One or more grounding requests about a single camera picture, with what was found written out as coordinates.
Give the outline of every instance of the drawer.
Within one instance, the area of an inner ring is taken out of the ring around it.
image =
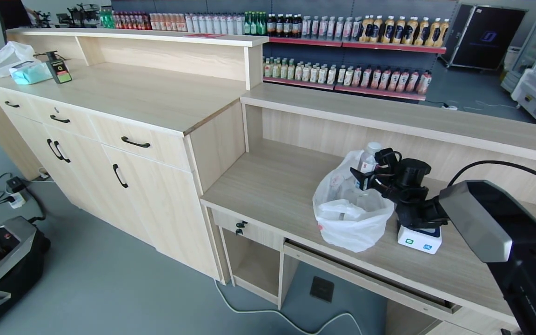
[[[33,100],[32,105],[45,125],[98,140],[87,113],[61,102]]]
[[[439,320],[448,320],[453,315],[453,308],[446,307],[443,304],[435,301],[425,299],[425,297],[419,296],[418,292],[411,292],[403,288],[394,286],[389,282],[384,282],[370,276],[367,273],[359,272],[353,268],[347,267],[333,261],[331,259],[322,257],[317,253],[305,250],[299,246],[286,242],[283,246],[283,252],[285,255],[289,255],[295,259],[308,263],[313,267],[317,267],[330,274],[338,276],[348,282],[351,282],[357,286],[370,290],[374,293],[382,295],[392,301],[400,303],[406,307],[410,307],[418,312],[427,314]]]
[[[127,119],[93,114],[89,117],[103,143],[191,172],[183,138],[141,127]]]
[[[8,89],[0,89],[0,106],[6,113],[13,113],[27,117],[34,121],[40,121],[34,107],[30,103],[32,99],[23,93],[15,93]]]
[[[238,235],[249,238],[268,248],[280,251],[285,242],[283,236],[267,231],[266,229],[251,223],[245,223],[243,220],[238,220],[228,214],[219,212],[218,210],[212,210],[212,217],[214,218],[215,225],[232,231],[233,233],[237,233],[238,229],[240,229]]]

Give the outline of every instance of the red shelf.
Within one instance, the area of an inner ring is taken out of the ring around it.
[[[396,51],[412,51],[414,53],[444,54],[445,47],[425,47],[423,45],[404,45],[391,43],[343,42],[342,47],[356,47],[359,49],[382,49]]]
[[[312,83],[312,82],[300,82],[298,80],[289,80],[289,79],[281,79],[281,78],[264,77],[264,82],[284,83],[287,85],[294,85],[294,86],[301,86],[301,87],[321,88],[321,89],[327,89],[329,91],[332,91],[334,89],[334,85],[326,85],[326,84]]]
[[[425,100],[425,95],[415,94],[415,93],[398,93],[396,91],[388,91],[388,90],[383,90],[383,89],[336,86],[334,87],[334,91],[379,95],[381,97],[400,98],[400,99],[411,99],[411,100],[421,100],[421,101]]]
[[[272,43],[289,43],[289,44],[305,44],[305,45],[321,45],[322,47],[340,47],[342,42],[339,40],[309,40],[305,38],[283,38],[271,37]]]

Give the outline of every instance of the white plastic bag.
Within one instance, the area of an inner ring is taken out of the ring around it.
[[[34,49],[30,45],[7,42],[0,50],[0,78],[9,76],[9,68],[26,61],[41,63],[33,57]]]
[[[359,164],[362,153],[363,150],[349,152],[313,195],[313,213],[322,238],[352,252],[372,247],[383,236],[394,211],[394,203],[382,198],[378,191],[368,189],[364,193],[355,188],[349,168]]]

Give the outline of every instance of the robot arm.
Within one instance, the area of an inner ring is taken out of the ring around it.
[[[396,158],[384,149],[379,166],[362,174],[363,189],[374,188],[396,203],[401,225],[437,228],[450,220],[470,249],[487,264],[525,335],[536,335],[536,219],[506,191],[489,181],[463,181],[426,200],[421,182],[431,168],[416,159]]]

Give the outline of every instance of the cabinet handle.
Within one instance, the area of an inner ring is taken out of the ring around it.
[[[20,105],[13,105],[13,104],[11,104],[9,101],[5,101],[4,103],[5,103],[7,106],[10,106],[10,107],[13,107],[13,108],[19,108],[19,107],[20,107]]]
[[[53,154],[55,155],[55,157],[57,157],[58,160],[63,161],[63,156],[62,155],[57,155],[57,153],[55,152],[55,150],[51,146],[52,143],[53,143],[53,141],[50,138],[47,138],[47,144],[49,145],[49,149],[51,149],[51,151],[53,151]]]
[[[122,136],[122,137],[121,137],[121,140],[122,140],[123,142],[132,144],[132,145],[134,145],[134,146],[139,146],[139,147],[141,147],[141,148],[147,148],[147,147],[150,146],[150,143],[140,144],[140,143],[131,142],[131,141],[127,138],[127,136]]]
[[[63,157],[63,154],[61,153],[61,150],[59,150],[59,142],[55,141],[55,142],[53,142],[53,144],[55,144],[55,149],[57,149],[57,151],[59,151],[59,154],[61,155],[61,159],[66,161],[66,162],[68,162],[68,163],[70,163],[71,162],[70,159]]]
[[[119,169],[119,165],[113,164],[113,172],[115,172],[115,176],[117,177],[117,180],[119,181],[119,184],[123,186],[123,188],[128,188],[127,184],[121,181],[121,178],[119,178],[119,174],[117,173],[117,169]]]
[[[54,115],[50,115],[49,117],[51,117],[51,120],[59,121],[62,123],[70,123],[70,119],[61,120],[61,119],[58,119],[57,116],[54,116]]]

